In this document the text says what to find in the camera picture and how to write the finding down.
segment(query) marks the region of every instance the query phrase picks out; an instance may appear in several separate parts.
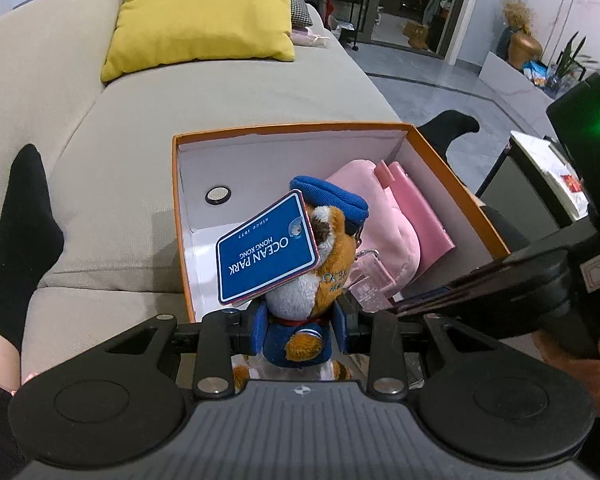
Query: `paper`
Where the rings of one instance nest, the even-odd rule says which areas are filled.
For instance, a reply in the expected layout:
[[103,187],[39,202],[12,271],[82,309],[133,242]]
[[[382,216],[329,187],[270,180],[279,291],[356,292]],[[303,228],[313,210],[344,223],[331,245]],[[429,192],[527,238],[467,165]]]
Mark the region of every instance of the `paper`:
[[218,240],[218,300],[254,298],[318,264],[314,234],[297,189]]

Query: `houndstooth pillow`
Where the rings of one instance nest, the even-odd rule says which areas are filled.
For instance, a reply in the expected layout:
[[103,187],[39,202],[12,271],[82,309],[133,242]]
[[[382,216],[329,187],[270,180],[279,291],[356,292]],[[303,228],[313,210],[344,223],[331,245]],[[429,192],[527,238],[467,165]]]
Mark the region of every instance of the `houndstooth pillow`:
[[291,27],[304,28],[311,27],[313,24],[304,0],[291,0]]

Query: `glass door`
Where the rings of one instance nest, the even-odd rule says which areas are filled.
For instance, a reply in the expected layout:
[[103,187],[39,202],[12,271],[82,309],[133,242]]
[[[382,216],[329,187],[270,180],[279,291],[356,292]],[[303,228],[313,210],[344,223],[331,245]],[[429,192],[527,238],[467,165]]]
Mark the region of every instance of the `glass door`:
[[369,0],[361,40],[444,56],[462,0]]

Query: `sofa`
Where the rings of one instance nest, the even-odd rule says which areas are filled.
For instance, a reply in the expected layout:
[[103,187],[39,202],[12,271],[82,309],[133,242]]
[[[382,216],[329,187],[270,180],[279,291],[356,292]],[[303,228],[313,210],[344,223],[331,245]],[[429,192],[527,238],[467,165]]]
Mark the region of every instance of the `sofa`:
[[296,61],[188,62],[104,86],[122,0],[33,0],[0,17],[0,208],[10,164],[40,152],[59,261],[27,313],[21,377],[40,373],[155,314],[186,322],[171,187],[184,132],[311,121],[398,121],[310,9],[328,48]]

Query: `round pad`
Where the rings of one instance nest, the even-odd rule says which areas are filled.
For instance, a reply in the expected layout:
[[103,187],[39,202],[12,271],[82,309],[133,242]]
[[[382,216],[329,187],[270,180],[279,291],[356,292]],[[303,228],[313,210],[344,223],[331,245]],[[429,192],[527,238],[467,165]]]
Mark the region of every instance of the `round pad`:
[[28,458],[64,468],[112,466],[159,446],[182,422],[180,389],[143,356],[88,357],[33,378],[11,401],[11,429]]
[[577,450],[593,423],[585,389],[526,356],[475,352],[433,375],[418,396],[426,427],[464,456],[549,465]]

